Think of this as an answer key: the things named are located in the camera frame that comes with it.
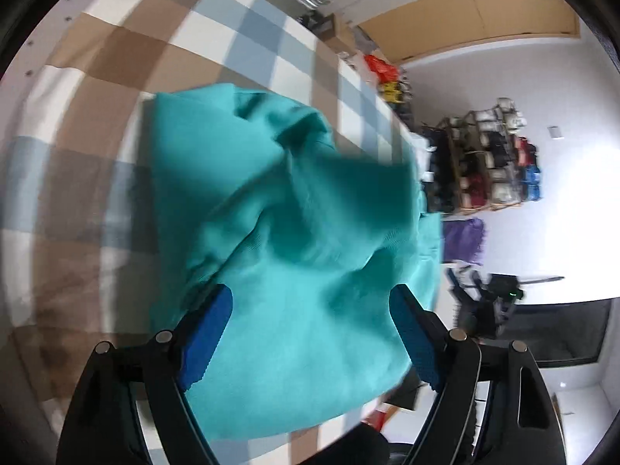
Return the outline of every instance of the red plastic bag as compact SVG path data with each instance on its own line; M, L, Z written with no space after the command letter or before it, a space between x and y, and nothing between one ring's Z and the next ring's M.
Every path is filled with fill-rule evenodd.
M398 70L395 66L372 54L365 55L364 60L370 71L376 73L377 77L379 77L379 83L398 82Z

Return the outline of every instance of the teal cloth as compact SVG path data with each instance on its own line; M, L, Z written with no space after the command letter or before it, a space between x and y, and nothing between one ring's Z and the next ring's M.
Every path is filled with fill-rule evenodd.
M422 215L415 166L352 159L323 115L218 84L154 101L152 171L162 293L153 331L220 282L232 317L186 392L206 438L311 427L372 400L410 366L389 315L407 283L427 309L439 215Z

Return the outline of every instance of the purple cloth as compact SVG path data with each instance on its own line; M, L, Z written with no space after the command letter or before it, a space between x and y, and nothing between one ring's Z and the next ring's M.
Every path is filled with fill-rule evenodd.
M479 218L443 223L443 261L462 260L482 265L486 229Z

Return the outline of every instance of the metal pin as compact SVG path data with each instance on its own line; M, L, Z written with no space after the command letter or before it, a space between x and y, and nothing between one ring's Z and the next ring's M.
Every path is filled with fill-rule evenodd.
M467 339L467 334L462 329L452 329L450 332L450 338L454 341L464 341Z
M172 339L172 332L170 331L159 331L155 336L155 340L161 344L169 342L170 339Z
M110 351L110 343L108 341L101 341L97 346L95 346L95 352L103 355Z
M523 341L512 341L512 347L515 351L519 353L525 353L528 351L528 345Z

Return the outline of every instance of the plaid tablecloth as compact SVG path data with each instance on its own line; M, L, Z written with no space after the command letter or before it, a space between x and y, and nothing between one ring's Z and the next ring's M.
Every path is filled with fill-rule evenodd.
M402 158L405 129L387 105L264 0L96 0L26 100L2 217L14 341L57 432L93 346L104 338L142 343L148 333L157 293L150 99L215 82L318 108L342 152ZM290 435L213 445L224 465L274 463L274 453L298 463L361 411Z

